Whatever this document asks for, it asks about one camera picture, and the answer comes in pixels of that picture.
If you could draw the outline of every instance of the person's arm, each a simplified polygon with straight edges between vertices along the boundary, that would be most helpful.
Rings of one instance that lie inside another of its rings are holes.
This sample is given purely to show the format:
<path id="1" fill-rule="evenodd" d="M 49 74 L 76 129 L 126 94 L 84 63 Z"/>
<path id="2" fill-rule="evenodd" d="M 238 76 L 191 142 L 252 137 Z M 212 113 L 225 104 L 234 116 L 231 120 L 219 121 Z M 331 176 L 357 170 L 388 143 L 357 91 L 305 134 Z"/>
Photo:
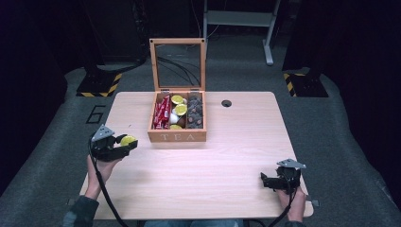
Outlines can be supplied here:
<path id="1" fill-rule="evenodd" d="M 277 190 L 281 206 L 285 209 L 288 206 L 289 195 L 285 191 Z M 305 227 L 303 225 L 304 211 L 305 211 L 306 194 L 301 189 L 297 188 L 297 193 L 292 201 L 291 208 L 287 213 L 288 222 L 285 227 Z"/>
<path id="2" fill-rule="evenodd" d="M 109 163 L 97 161 L 97 169 L 101 173 L 103 182 L 106 183 L 112 175 L 113 168 L 121 160 Z M 97 198 L 100 194 L 100 183 L 97 180 L 96 171 L 91 157 L 87 157 L 88 166 L 88 188 L 85 195 L 79 196 L 76 203 L 64 216 L 63 227 L 90 227 L 93 225 L 95 213 L 99 205 Z"/>

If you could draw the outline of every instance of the table top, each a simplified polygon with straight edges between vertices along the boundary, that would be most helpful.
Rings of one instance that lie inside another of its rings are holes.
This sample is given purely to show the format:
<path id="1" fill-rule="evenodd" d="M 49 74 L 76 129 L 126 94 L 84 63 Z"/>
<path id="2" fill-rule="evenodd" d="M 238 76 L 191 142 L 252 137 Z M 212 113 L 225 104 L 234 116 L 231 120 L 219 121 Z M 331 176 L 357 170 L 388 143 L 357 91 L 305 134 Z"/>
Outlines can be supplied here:
<path id="1" fill-rule="evenodd" d="M 106 187 L 122 219 L 274 218 L 283 209 L 260 172 L 277 176 L 279 161 L 296 160 L 270 92 L 207 92 L 207 141 L 150 143 L 153 92 L 118 93 L 106 126 L 130 134 L 138 148 L 113 170 Z M 231 107 L 223 107 L 222 100 Z M 87 179 L 80 193 L 84 194 Z M 304 179 L 301 187 L 306 192 Z M 114 219 L 102 194 L 96 219 Z M 307 201 L 305 216 L 313 214 Z"/>

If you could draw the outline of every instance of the wooden box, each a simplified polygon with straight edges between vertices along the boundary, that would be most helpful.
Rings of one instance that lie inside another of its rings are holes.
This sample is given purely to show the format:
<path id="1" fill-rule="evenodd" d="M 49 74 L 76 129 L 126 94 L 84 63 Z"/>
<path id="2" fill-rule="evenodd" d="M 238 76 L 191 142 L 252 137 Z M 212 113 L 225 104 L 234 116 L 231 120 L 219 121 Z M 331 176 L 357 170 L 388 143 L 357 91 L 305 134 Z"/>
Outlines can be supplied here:
<path id="1" fill-rule="evenodd" d="M 150 142 L 205 142 L 205 40 L 149 42 L 155 88 L 148 123 Z"/>

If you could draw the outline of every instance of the person's hand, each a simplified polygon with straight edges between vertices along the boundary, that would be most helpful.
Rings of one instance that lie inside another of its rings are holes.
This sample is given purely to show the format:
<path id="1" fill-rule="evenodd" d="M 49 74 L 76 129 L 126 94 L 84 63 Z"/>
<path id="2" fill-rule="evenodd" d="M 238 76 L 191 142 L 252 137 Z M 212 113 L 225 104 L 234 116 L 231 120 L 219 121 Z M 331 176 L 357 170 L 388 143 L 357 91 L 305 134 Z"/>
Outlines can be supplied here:
<path id="1" fill-rule="evenodd" d="M 97 160 L 97 169 L 101 173 L 104 183 L 106 183 L 107 180 L 109 180 L 110 176 L 112 175 L 113 168 L 121 160 L 122 159 L 118 159 L 111 161 L 109 163 Z M 88 155 L 88 157 L 86 158 L 86 164 L 88 166 L 88 188 L 86 189 L 85 197 L 90 198 L 92 200 L 97 200 L 101 188 L 99 181 L 97 180 L 96 171 L 94 165 L 92 164 L 90 155 Z"/>
<path id="2" fill-rule="evenodd" d="M 276 192 L 280 199 L 281 206 L 283 207 L 283 209 L 285 209 L 289 203 L 289 195 L 286 194 L 286 191 L 282 191 L 282 190 L 276 190 Z M 295 198 L 291 204 L 291 208 L 289 209 L 289 211 L 287 213 L 289 221 L 299 221 L 299 222 L 303 221 L 304 211 L 305 211 L 305 202 L 306 202 L 306 194 L 301 189 L 301 187 L 298 187 L 297 194 L 295 195 Z"/>

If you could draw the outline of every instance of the box lid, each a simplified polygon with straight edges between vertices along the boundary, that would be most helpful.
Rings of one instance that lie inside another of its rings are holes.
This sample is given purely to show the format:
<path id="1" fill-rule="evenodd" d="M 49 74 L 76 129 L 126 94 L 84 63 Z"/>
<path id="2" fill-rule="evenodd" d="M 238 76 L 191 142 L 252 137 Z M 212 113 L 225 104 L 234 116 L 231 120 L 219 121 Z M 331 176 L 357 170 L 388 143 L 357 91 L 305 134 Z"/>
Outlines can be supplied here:
<path id="1" fill-rule="evenodd" d="M 203 38 L 149 39 L 156 91 L 205 91 Z"/>

